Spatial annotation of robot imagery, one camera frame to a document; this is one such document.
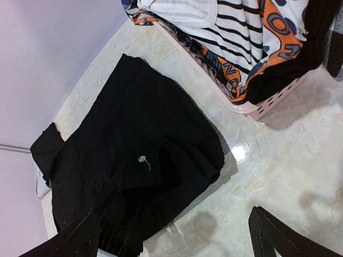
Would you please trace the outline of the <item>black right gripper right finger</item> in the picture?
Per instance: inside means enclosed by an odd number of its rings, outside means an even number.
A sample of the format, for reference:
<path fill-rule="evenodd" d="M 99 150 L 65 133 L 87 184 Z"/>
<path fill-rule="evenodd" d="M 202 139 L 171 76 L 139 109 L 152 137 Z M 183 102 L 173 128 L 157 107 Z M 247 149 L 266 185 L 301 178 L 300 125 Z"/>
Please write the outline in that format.
<path fill-rule="evenodd" d="M 339 256 L 300 235 L 261 206 L 252 208 L 249 231 L 254 256 Z"/>

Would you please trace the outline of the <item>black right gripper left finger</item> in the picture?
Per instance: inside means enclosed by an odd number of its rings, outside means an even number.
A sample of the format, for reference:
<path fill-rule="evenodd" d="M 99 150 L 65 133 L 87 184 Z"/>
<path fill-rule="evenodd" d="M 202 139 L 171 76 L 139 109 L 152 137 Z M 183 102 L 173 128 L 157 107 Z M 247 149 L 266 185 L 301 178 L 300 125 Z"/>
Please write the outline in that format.
<path fill-rule="evenodd" d="M 110 203 L 111 199 L 108 199 L 97 208 L 85 212 L 57 235 L 21 257 L 97 256 L 103 217 Z"/>

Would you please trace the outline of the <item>black shirt with buttons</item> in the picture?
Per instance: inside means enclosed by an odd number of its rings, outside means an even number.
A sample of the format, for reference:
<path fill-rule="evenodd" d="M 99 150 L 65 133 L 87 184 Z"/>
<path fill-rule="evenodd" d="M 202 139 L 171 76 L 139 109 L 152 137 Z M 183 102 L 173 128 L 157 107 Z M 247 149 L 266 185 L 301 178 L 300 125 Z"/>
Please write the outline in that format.
<path fill-rule="evenodd" d="M 31 146 L 62 231 L 104 203 L 99 247 L 139 256 L 220 176 L 220 139 L 191 97 L 138 57 L 123 55 L 80 126 L 55 124 Z"/>

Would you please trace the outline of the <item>grey tank top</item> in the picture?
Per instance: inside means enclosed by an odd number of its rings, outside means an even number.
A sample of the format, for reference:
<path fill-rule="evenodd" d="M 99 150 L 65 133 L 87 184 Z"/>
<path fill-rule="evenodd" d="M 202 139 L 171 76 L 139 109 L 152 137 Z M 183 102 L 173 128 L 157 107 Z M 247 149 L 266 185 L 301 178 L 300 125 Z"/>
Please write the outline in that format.
<path fill-rule="evenodd" d="M 43 178 L 43 174 L 40 170 L 36 170 L 35 173 L 35 194 L 38 199 L 42 199 L 51 188 L 46 184 Z"/>

